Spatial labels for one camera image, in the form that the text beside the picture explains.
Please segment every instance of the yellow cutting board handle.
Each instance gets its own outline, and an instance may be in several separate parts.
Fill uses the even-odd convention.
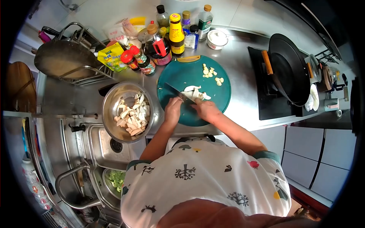
[[[194,62],[200,59],[200,55],[178,58],[179,62]]]

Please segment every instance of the white cabinet door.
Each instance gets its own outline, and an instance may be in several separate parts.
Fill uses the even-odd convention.
[[[321,162],[350,170],[356,137],[351,130],[326,129]]]
[[[284,150],[318,161],[323,131],[321,128],[288,127]]]
[[[334,201],[342,189],[348,170],[321,163],[311,190]]]
[[[298,156],[296,154],[284,151],[283,168],[284,175],[293,181],[309,188],[318,162],[308,158]]]

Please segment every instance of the gas stove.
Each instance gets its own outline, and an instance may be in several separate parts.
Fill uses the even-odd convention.
[[[266,73],[264,58],[260,49],[248,47],[255,72],[259,120],[269,120],[286,116],[307,116],[317,111],[297,107],[288,101],[275,87],[271,76]]]

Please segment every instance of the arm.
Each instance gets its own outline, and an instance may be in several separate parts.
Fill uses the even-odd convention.
[[[195,102],[197,105],[192,106],[198,115],[227,135],[239,149],[251,156],[260,150],[267,150],[256,136],[225,116],[213,102],[199,99],[195,99]]]
[[[165,149],[177,122],[180,118],[180,106],[183,100],[179,97],[170,98],[165,107],[165,121],[162,123],[155,136],[146,146],[140,160],[150,160],[151,162],[165,154]]]

